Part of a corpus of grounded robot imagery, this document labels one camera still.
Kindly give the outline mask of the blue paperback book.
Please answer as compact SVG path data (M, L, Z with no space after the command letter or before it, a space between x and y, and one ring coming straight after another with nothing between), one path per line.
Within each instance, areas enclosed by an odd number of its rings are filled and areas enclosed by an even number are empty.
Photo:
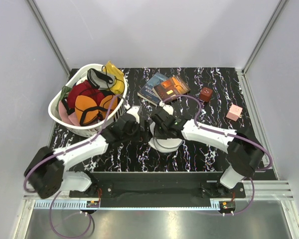
M147 102L157 106L160 102L160 99L157 97L156 93L153 91L154 86L159 85L160 83L167 80L168 77L165 75L156 72L146 84L138 91L137 95Z

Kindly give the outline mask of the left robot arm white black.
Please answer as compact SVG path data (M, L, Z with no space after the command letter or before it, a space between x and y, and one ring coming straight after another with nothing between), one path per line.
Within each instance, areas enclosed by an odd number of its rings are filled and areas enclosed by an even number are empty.
M25 181L42 199L59 191L82 192L86 197L99 193L98 180L87 171L70 171L70 168L125 141L148 142L150 124L126 114L84 141L68 148L52 150L45 146L38 150L24 172Z

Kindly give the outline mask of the pink garment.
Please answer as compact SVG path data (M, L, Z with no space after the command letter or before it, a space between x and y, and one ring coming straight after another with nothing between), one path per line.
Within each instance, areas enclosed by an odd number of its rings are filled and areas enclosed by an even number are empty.
M58 104L58 112L61 120L69 125L80 126L76 113L68 114L65 105L60 101Z

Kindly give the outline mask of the dark red cube adapter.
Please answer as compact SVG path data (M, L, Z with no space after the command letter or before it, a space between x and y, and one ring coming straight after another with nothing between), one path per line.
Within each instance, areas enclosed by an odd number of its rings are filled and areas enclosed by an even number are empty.
M203 87L200 92L200 100L204 102L209 102L213 94L213 90L207 87Z

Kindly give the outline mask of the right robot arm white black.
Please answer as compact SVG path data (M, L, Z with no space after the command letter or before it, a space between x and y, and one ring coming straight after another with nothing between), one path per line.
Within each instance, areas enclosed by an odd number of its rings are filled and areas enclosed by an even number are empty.
M194 119L176 118L159 107L151 116L152 138L149 145L161 153L177 151L183 141L200 142L227 153L230 166L223 172L216 191L228 197L241 180L253 177L265 154L265 149L247 128L223 129Z

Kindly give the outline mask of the white plastic laundry basket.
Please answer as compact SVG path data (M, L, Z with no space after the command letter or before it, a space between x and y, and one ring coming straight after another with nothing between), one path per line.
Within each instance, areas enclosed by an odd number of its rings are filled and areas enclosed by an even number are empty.
M88 64L81 67L65 84L64 87L73 88L75 84L79 84L86 76L89 69L94 68L98 71L101 71L105 68L102 64ZM66 112L66 107L62 105L61 102L61 93L59 92L48 106L49 116L60 125L66 127L72 133L82 136L82 137L91 137L95 135L100 129L103 122L99 122L93 125L81 126L78 122L77 116L69 116ZM124 106L124 100L121 99L118 102L117 107L109 114L106 121L106 126L117 121L120 116L126 111Z

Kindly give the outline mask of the pink cube adapter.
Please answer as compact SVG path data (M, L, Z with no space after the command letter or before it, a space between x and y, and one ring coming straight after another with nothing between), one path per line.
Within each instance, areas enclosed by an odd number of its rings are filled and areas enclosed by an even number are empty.
M242 109L243 109L242 107L232 104L231 107L229 108L226 118L233 121L237 121L238 118L241 116Z

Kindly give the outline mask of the white mesh laundry bag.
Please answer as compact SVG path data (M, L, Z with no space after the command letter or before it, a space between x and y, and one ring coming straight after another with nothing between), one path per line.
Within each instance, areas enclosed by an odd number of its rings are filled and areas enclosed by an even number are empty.
M157 139L154 137L155 123L152 122L149 126L152 138L149 140L149 145L158 152L171 153L177 151L183 143L182 139Z

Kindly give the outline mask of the orange black bra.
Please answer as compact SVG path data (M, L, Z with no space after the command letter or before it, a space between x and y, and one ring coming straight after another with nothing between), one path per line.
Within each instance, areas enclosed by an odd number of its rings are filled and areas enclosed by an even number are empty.
M88 126L103 121L108 108L110 108L111 113L118 106L120 98L115 98L112 106L110 106L114 96L108 91L79 95L75 101L75 113L80 126Z

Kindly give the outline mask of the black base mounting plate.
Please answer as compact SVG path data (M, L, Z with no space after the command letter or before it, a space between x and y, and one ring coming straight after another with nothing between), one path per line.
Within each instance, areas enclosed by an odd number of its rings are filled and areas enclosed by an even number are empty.
M101 208L108 210L216 209L216 202L245 199L241 182L220 184L220 172L95 172Z

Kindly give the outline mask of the orange dark paperback book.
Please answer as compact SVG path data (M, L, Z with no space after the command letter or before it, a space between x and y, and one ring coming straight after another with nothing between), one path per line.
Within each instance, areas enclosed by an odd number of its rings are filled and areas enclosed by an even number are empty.
M154 86L153 91L161 101L169 103L172 101L171 97L189 93L190 87L180 75L175 75Z

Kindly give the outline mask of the yellow bra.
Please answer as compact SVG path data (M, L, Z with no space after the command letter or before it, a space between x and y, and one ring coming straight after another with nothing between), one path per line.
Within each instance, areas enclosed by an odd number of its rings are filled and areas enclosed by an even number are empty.
M125 90L125 81L123 72L118 69L111 61L108 61L102 68L106 75L113 79L113 83L109 85L109 90L115 95L122 95Z

